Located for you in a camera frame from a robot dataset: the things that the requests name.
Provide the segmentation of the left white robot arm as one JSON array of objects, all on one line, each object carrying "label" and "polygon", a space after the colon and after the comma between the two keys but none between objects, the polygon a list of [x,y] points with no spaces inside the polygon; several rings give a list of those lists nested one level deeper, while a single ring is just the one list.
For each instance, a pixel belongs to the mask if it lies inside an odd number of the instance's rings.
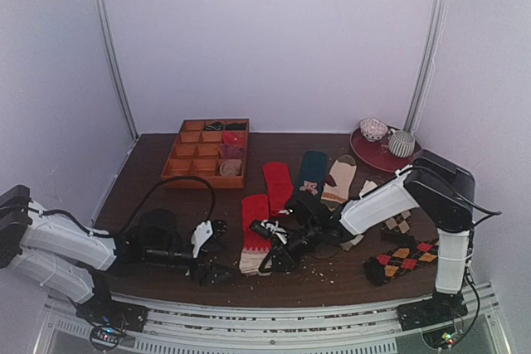
[{"label": "left white robot arm", "polygon": [[226,231],[224,221],[206,220],[185,240],[175,215],[158,208],[143,214],[132,229],[113,235],[82,225],[67,211],[43,208],[26,186],[1,195],[1,266],[63,293],[80,317],[102,324],[126,314],[111,298],[107,274],[155,264],[181,270],[201,285],[228,280],[230,269],[206,257]]}]

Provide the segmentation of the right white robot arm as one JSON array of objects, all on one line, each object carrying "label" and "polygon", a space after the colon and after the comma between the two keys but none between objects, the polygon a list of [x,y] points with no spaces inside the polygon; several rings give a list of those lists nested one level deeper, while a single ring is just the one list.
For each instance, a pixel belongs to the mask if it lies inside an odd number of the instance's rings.
[{"label": "right white robot arm", "polygon": [[259,219],[250,224],[253,232],[271,242],[260,271],[289,272],[318,243],[345,243],[404,211],[421,209],[434,223],[437,238],[402,237],[397,249],[370,257],[363,268],[373,285],[383,286],[422,264],[436,262],[436,296],[426,302],[425,313],[431,321],[442,322],[457,308],[456,295],[470,258],[474,193],[470,172],[428,150],[418,152],[412,163],[380,187],[333,211],[308,192],[295,193],[285,209],[299,222],[298,229],[285,231]]}]

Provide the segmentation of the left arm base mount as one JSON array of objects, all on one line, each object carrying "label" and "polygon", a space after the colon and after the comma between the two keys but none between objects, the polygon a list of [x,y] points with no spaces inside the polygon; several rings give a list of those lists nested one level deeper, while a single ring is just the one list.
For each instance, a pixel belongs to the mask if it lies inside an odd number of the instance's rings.
[{"label": "left arm base mount", "polygon": [[107,308],[72,302],[76,316],[91,325],[89,343],[98,352],[116,349],[129,332],[142,332],[149,309],[132,303],[112,301]]}]

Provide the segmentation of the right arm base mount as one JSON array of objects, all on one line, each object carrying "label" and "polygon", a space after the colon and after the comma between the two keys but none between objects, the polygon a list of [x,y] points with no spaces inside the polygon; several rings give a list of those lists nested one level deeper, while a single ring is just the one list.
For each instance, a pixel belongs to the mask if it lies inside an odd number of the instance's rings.
[{"label": "right arm base mount", "polygon": [[403,331],[426,329],[422,338],[432,349],[453,347],[459,337],[456,321],[468,314],[462,293],[434,292],[428,299],[397,307],[397,318]]}]

